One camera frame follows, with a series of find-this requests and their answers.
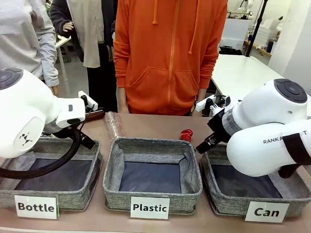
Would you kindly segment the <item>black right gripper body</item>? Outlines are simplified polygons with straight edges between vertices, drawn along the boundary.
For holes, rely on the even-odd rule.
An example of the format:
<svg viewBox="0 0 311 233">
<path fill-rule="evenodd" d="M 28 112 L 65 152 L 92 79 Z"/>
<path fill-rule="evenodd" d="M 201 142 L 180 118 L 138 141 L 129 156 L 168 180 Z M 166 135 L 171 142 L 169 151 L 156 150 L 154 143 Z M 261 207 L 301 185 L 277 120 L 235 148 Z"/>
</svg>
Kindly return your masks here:
<svg viewBox="0 0 311 233">
<path fill-rule="evenodd" d="M 207 123 L 213 133 L 207 137 L 208 143 L 211 146 L 215 146 L 221 142 L 227 143 L 231 136 L 226 132 L 222 118 L 224 115 L 224 110 L 218 112 L 215 116 L 213 116 Z"/>
</svg>

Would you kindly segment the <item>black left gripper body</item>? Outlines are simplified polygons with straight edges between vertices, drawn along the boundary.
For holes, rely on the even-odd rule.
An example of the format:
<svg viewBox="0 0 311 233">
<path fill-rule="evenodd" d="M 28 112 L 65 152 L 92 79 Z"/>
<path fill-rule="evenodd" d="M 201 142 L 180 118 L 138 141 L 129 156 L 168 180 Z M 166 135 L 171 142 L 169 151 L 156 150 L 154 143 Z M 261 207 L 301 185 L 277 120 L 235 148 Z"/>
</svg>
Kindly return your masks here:
<svg viewBox="0 0 311 233">
<path fill-rule="evenodd" d="M 63 128 L 61 131 L 53 133 L 57 138 L 70 138 L 72 140 L 82 140 L 82 132 L 78 129 L 78 125 L 71 125 L 66 128 Z"/>
</svg>

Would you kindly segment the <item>person's right hand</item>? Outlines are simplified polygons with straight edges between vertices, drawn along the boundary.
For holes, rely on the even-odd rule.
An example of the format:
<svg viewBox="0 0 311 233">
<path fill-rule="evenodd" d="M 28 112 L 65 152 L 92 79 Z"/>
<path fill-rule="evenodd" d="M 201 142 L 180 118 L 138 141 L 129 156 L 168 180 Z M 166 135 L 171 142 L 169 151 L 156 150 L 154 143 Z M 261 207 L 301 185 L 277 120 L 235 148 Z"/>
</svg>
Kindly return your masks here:
<svg viewBox="0 0 311 233">
<path fill-rule="evenodd" d="M 120 101 L 119 102 L 119 110 L 118 110 L 118 112 L 122 113 L 122 114 L 129 114 L 130 113 L 126 101 Z"/>
</svg>

